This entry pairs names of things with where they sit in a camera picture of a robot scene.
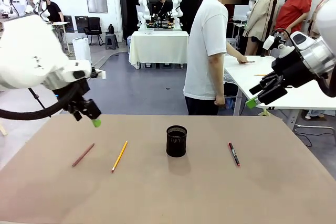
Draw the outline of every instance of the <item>pencil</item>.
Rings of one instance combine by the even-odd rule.
[[[127,144],[128,144],[128,141],[125,142],[124,147],[121,149],[121,152],[120,152],[120,154],[119,154],[119,157],[117,158],[117,161],[115,162],[115,164],[114,164],[114,166],[113,166],[113,168],[112,168],[111,173],[114,173],[114,170],[116,169],[116,167],[117,167],[117,165],[118,165],[118,163],[119,163],[119,160],[120,160],[122,154],[123,154],[124,151],[125,151],[125,148],[126,148]]]
[[[89,148],[72,164],[73,167],[75,167],[84,157],[88,152],[94,147],[94,143],[90,145]]]

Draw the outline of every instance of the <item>blue-gray floor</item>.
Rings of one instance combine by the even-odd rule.
[[[103,114],[187,115],[183,97],[186,69],[136,70],[128,62],[127,53],[111,56],[101,68],[107,72],[107,80],[91,80],[87,98],[95,100]],[[260,109],[244,109],[242,115],[257,115]],[[286,118],[288,111],[273,111]],[[220,115],[232,115],[233,110],[221,109]],[[306,122],[301,125],[336,127],[336,118],[326,116],[324,122]],[[328,133],[327,130],[301,130],[309,134]],[[313,147],[310,150],[336,178],[336,145],[333,135],[308,136]]]

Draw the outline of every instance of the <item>beige coat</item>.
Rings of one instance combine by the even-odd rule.
[[[259,0],[252,8],[243,35],[245,37],[257,37],[260,41],[265,41],[271,10],[272,0]]]
[[[312,17],[311,17],[311,22],[313,23],[312,26],[311,26],[311,29],[310,29],[310,34],[309,36],[313,37],[313,38],[318,38],[320,37],[320,32],[319,32],[319,29],[317,27],[317,24],[316,24],[316,16],[317,16],[317,13],[319,12],[319,10],[325,5],[326,2],[328,2],[329,0],[322,0],[320,2],[320,4],[316,7]]]

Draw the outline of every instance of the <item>black office chair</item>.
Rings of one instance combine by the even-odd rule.
[[[88,27],[84,27],[84,32],[87,35],[87,38],[89,37],[89,35],[91,35],[90,44],[92,44],[93,35],[97,35],[100,46],[104,44],[103,39],[100,37],[100,35],[102,34],[100,26],[100,18],[88,18]]]

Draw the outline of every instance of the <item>short sleeve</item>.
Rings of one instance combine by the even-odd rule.
[[[226,53],[227,17],[217,14],[203,25],[203,38],[208,56]]]
[[[300,10],[302,13],[308,13],[311,7],[311,0],[302,0]]]
[[[61,13],[61,9],[58,7],[58,4],[55,3],[55,10],[58,12],[58,13]]]

